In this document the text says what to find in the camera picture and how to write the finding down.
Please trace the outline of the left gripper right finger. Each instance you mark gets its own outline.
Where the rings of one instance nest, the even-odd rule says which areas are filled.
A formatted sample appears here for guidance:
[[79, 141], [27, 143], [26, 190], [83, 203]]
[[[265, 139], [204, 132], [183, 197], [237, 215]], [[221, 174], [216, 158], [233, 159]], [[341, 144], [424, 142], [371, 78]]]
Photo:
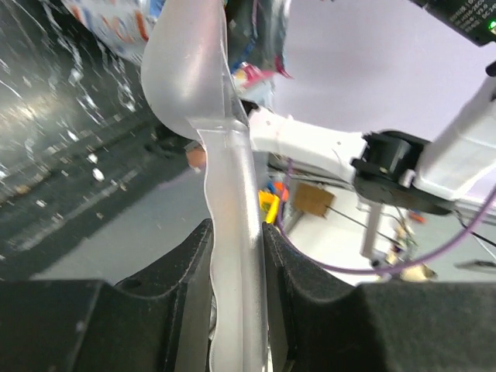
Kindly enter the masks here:
[[263, 227], [275, 371], [493, 371], [492, 283], [353, 286]]

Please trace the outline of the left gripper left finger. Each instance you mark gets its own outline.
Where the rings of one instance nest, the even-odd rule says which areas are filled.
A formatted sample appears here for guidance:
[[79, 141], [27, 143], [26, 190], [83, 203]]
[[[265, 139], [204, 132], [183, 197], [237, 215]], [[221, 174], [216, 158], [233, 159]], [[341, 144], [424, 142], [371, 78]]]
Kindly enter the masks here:
[[208, 364], [212, 222], [110, 285], [4, 281], [3, 371], [203, 371]]

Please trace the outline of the translucent plastic food scoop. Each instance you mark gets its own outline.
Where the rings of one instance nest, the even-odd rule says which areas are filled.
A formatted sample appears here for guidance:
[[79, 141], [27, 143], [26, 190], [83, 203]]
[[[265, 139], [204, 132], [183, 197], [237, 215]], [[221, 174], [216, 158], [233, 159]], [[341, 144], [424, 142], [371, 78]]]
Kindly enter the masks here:
[[257, 180], [248, 120], [226, 52], [220, 1], [168, 1], [147, 42], [141, 81], [155, 116], [175, 133], [198, 140], [206, 152], [217, 308], [210, 367], [265, 371], [267, 296]]

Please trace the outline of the pink pet food bag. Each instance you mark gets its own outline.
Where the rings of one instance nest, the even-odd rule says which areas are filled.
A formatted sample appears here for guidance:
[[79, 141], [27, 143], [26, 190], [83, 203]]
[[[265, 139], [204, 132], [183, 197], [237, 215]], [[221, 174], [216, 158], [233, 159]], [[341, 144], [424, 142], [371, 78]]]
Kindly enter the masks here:
[[[118, 56], [141, 64], [165, 1], [63, 1], [86, 29]], [[289, 1], [224, 1], [228, 66], [239, 92], [286, 76]]]

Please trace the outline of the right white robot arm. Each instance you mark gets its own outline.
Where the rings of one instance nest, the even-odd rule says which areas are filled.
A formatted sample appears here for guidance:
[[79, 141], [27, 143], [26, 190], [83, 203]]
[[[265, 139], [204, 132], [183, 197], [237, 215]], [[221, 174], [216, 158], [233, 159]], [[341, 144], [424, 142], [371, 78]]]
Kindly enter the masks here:
[[495, 169], [495, 3], [296, 3], [290, 28], [332, 123], [250, 105], [250, 143], [325, 171], [371, 204], [435, 215]]

